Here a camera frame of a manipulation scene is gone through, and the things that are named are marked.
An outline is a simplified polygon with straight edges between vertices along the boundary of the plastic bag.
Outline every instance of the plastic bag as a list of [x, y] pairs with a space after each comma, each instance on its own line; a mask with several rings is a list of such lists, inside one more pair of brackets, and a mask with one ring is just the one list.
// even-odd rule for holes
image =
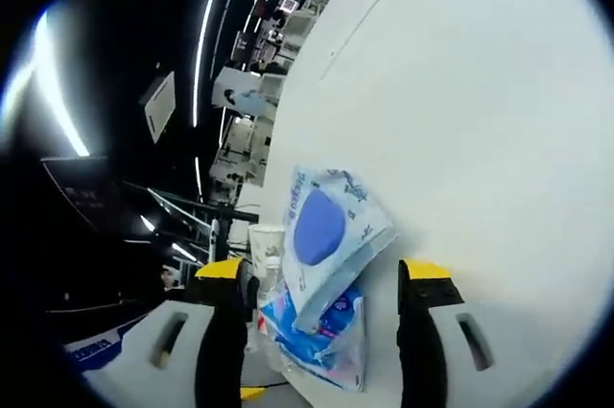
[[396, 233], [346, 171], [296, 167], [290, 193], [282, 270], [296, 308], [294, 325], [310, 332]]
[[261, 309], [269, 338], [303, 370], [347, 391], [360, 392], [365, 379], [364, 300], [350, 287], [307, 334], [293, 327], [296, 310], [286, 287]]

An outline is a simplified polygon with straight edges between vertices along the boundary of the paper cup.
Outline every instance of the paper cup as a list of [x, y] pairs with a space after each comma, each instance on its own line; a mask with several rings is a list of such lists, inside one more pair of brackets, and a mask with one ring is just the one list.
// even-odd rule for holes
[[286, 231], [283, 226], [254, 224], [249, 226], [248, 233], [254, 274], [264, 278], [267, 276], [267, 257], [281, 258], [283, 255]]

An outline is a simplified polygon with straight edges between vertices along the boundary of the white table surface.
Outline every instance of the white table surface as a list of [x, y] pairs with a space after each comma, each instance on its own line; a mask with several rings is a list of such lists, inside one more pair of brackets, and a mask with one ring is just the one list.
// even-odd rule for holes
[[331, 0], [283, 87], [261, 222], [281, 221], [296, 163], [344, 167], [400, 237], [361, 276], [366, 390], [290, 382], [316, 407], [399, 406], [396, 260], [412, 256], [518, 331], [533, 384], [514, 396], [545, 390], [610, 293], [613, 101], [589, 0]]

